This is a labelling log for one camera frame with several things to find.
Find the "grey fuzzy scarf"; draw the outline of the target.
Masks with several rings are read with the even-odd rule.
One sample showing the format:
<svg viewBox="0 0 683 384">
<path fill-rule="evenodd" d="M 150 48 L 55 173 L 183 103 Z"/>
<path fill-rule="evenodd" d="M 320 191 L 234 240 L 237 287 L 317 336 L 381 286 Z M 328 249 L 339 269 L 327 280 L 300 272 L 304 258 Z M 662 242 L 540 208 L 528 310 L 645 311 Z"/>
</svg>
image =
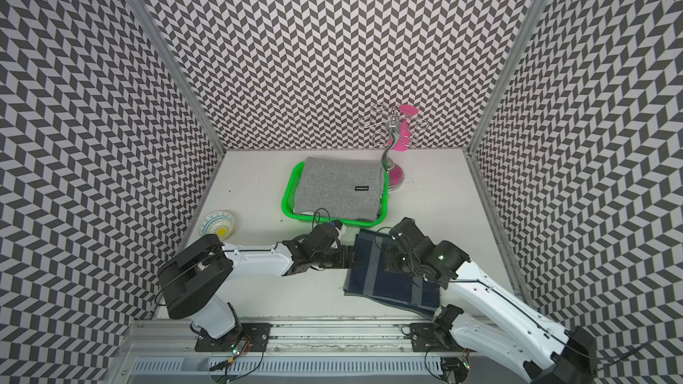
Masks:
<svg viewBox="0 0 683 384">
<path fill-rule="evenodd" d="M 334 219 L 374 222 L 382 211 L 384 183 L 384 168 L 378 161 L 310 156 L 293 192 L 293 212 L 321 211 Z"/>
</svg>

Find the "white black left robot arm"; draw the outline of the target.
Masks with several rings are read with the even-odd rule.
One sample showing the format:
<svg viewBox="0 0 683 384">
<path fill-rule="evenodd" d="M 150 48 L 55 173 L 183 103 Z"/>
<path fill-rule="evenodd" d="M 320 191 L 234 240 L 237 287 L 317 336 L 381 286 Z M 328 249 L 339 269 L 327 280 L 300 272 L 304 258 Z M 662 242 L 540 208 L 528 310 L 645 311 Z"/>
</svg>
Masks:
<svg viewBox="0 0 683 384">
<path fill-rule="evenodd" d="M 198 336 L 233 343 L 243 334 L 235 309 L 218 291 L 231 280 L 255 276 L 291 277 L 315 270 L 349 270 L 356 250 L 340 237 L 340 220 L 316 225 L 310 233 L 266 246 L 223 243 L 202 236 L 158 270 L 159 296 L 169 318 L 189 319 Z"/>
</svg>

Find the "navy plaid scarf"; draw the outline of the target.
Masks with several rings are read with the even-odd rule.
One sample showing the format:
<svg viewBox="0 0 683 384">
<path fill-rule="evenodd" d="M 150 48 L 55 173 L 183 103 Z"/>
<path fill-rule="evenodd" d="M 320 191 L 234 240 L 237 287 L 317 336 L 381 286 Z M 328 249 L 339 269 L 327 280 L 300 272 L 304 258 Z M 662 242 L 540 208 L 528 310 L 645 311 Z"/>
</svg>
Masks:
<svg viewBox="0 0 683 384">
<path fill-rule="evenodd" d="M 387 234 L 362 229 L 355 239 L 356 262 L 343 286 L 346 296 L 372 300 L 430 319 L 441 306 L 440 288 L 400 268 L 403 255 Z"/>
</svg>

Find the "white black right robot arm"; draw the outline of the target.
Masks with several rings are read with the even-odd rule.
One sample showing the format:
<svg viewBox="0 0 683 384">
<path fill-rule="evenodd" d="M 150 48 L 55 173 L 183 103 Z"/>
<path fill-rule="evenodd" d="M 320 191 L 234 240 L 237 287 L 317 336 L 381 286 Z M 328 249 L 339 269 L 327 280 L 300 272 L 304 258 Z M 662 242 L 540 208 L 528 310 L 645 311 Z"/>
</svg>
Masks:
<svg viewBox="0 0 683 384">
<path fill-rule="evenodd" d="M 404 218 L 390 229 L 403 270 L 469 302 L 486 324 L 449 304 L 434 318 L 435 340 L 488 357 L 527 383 L 592 383 L 598 371 L 595 338 L 567 329 L 507 291 L 457 245 L 434 244 Z"/>
</svg>

